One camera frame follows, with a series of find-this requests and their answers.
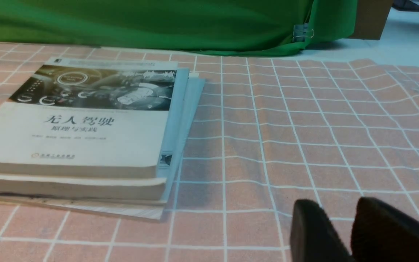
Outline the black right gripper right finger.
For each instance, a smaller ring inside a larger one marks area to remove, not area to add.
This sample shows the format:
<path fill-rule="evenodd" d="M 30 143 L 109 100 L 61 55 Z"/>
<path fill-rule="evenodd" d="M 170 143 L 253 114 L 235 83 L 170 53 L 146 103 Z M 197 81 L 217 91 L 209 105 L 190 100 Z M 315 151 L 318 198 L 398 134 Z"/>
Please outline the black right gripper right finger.
<path fill-rule="evenodd" d="M 362 197 L 351 252 L 357 262 L 419 262 L 419 221 L 377 198 Z"/>

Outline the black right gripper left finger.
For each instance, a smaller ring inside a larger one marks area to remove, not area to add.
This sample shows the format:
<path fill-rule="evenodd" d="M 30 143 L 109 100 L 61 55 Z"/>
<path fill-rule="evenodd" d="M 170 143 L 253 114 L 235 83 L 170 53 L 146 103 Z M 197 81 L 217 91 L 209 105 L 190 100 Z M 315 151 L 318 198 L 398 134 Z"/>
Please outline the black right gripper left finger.
<path fill-rule="evenodd" d="M 324 209 L 309 199 L 294 203 L 290 249 L 293 262 L 354 262 Z"/>

